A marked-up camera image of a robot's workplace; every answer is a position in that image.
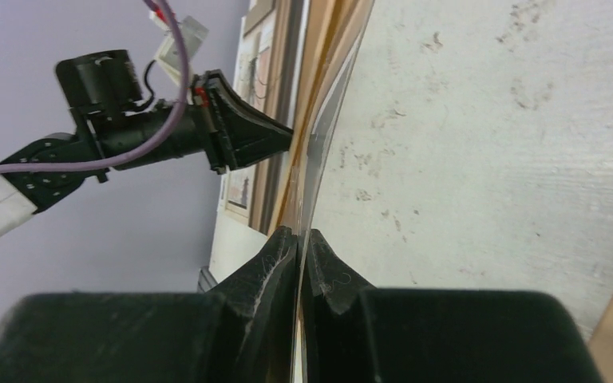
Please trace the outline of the brown backing board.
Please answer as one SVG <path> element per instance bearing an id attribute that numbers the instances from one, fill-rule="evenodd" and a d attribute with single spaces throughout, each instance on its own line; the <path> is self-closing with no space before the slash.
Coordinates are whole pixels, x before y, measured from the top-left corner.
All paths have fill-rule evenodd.
<path id="1" fill-rule="evenodd" d="M 366 28 L 372 1 L 311 1 L 300 61 L 296 94 L 294 135 L 287 167 L 279 183 L 279 194 L 268 232 L 283 225 L 297 227 L 298 209 L 304 205 L 307 149 L 311 130 L 326 94 L 334 84 L 347 54 Z"/>

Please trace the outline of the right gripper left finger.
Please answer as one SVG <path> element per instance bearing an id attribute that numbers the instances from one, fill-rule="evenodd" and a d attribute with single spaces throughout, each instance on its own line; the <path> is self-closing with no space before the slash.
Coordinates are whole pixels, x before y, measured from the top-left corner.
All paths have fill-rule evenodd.
<path id="1" fill-rule="evenodd" d="M 291 381 L 298 244 L 289 227 L 278 227 L 203 295 L 202 382 Z"/>

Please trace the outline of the clear acrylic sheet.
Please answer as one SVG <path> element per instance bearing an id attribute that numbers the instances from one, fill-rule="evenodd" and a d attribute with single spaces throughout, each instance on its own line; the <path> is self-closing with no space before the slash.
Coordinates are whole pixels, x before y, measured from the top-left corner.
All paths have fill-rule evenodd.
<path id="1" fill-rule="evenodd" d="M 294 320 L 294 345 L 292 357 L 292 374 L 290 382 L 306 381 L 306 341 L 302 308 L 302 283 L 304 266 L 306 262 L 306 242 L 309 238 L 313 215 L 318 199 L 318 192 L 326 170 L 326 161 L 330 151 L 332 136 L 337 125 L 342 102 L 353 71 L 354 63 L 361 44 L 361 35 L 355 42 L 354 48 L 347 54 L 344 65 L 339 70 L 334 84 L 326 94 L 323 106 L 318 111 L 315 127 L 311 130 L 309 148 L 306 153 L 306 188 L 302 193 L 304 205 L 298 209 L 301 214 L 297 227 L 293 232 L 298 236 L 297 250 L 297 279 L 296 279 L 296 307 Z"/>

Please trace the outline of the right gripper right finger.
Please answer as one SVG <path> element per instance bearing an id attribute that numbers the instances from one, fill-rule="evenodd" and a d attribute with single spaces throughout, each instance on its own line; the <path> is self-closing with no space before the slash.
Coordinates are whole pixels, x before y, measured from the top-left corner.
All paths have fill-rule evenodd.
<path id="1" fill-rule="evenodd" d="M 309 382 L 367 382 L 368 341 L 359 294 L 373 285 L 310 230 L 302 283 Z"/>

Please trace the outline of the photo print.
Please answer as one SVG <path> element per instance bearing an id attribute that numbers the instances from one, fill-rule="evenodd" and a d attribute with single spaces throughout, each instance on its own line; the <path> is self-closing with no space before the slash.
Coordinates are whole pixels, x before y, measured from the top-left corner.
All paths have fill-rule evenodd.
<path id="1" fill-rule="evenodd" d="M 241 19 L 233 89 L 253 109 L 287 127 L 294 123 L 308 1 L 251 1 Z M 251 166 L 223 179 L 223 210 L 250 229 L 267 234 L 279 197 L 287 153 L 259 156 L 276 144 L 271 131 L 243 124 L 243 149 Z"/>

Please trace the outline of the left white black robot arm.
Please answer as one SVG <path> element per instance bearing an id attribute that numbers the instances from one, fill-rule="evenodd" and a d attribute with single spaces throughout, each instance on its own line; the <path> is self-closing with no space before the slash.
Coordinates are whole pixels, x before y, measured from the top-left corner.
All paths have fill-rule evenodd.
<path id="1" fill-rule="evenodd" d="M 148 80 L 124 49 L 60 61 L 55 73 L 76 129 L 0 162 L 0 237 L 113 169 L 202 152 L 221 175 L 291 146 L 291 129 L 243 101 L 219 70 L 194 76 L 177 101 L 144 99 Z"/>

